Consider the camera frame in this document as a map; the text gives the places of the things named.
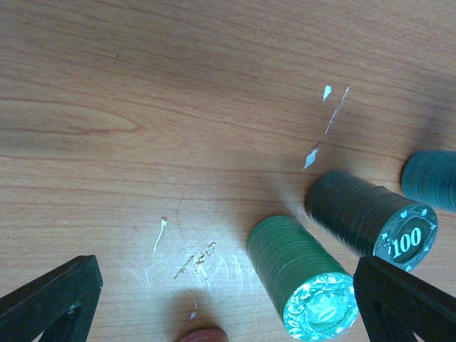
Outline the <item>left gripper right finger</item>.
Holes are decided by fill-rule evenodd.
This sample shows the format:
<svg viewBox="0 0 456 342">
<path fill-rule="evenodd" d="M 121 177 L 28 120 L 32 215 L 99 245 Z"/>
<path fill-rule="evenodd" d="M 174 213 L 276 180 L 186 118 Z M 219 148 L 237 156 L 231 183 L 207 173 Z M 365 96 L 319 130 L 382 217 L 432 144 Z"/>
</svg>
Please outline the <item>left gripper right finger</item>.
<svg viewBox="0 0 456 342">
<path fill-rule="evenodd" d="M 371 341 L 454 341 L 455 297 L 376 256 L 359 259 L 356 303 Z"/>
</svg>

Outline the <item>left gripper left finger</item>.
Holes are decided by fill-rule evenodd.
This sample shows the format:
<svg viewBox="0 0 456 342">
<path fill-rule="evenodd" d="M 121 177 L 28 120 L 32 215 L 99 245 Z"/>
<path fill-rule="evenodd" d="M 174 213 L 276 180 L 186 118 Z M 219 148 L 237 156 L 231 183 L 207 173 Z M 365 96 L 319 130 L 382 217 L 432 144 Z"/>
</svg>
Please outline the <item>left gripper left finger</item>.
<svg viewBox="0 0 456 342">
<path fill-rule="evenodd" d="M 86 341 L 102 288 L 96 257 L 77 256 L 1 297 L 1 340 Z"/>
</svg>

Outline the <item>green poker chip stack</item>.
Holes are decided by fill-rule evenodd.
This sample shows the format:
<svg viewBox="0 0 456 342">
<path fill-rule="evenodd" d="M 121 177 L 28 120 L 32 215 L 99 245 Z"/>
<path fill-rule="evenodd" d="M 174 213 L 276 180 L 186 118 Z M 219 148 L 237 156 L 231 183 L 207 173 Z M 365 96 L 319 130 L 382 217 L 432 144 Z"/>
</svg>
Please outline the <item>green poker chip stack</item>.
<svg viewBox="0 0 456 342">
<path fill-rule="evenodd" d="M 246 251 L 292 338 L 332 339 L 358 318 L 353 277 L 293 217 L 277 215 L 258 223 Z"/>
</svg>

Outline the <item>black poker chip stack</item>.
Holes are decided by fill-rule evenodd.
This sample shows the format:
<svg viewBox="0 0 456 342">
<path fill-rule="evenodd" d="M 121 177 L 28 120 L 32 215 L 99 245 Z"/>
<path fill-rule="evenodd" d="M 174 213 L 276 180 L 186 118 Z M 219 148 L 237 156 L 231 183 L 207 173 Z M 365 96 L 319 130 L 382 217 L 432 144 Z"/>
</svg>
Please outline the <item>black poker chip stack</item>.
<svg viewBox="0 0 456 342">
<path fill-rule="evenodd" d="M 306 193 L 305 209 L 354 254 L 377 256 L 404 271 L 426 257 L 437 237 L 432 207 L 345 170 L 318 178 Z"/>
</svg>

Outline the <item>blue poker chip stack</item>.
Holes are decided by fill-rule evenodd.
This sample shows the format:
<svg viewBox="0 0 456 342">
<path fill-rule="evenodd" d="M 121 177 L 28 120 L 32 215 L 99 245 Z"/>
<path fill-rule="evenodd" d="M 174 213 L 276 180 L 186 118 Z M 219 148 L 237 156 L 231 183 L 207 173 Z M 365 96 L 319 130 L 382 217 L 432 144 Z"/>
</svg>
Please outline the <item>blue poker chip stack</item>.
<svg viewBox="0 0 456 342">
<path fill-rule="evenodd" d="M 412 200 L 455 212 L 455 151 L 416 152 L 403 168 L 401 187 Z"/>
</svg>

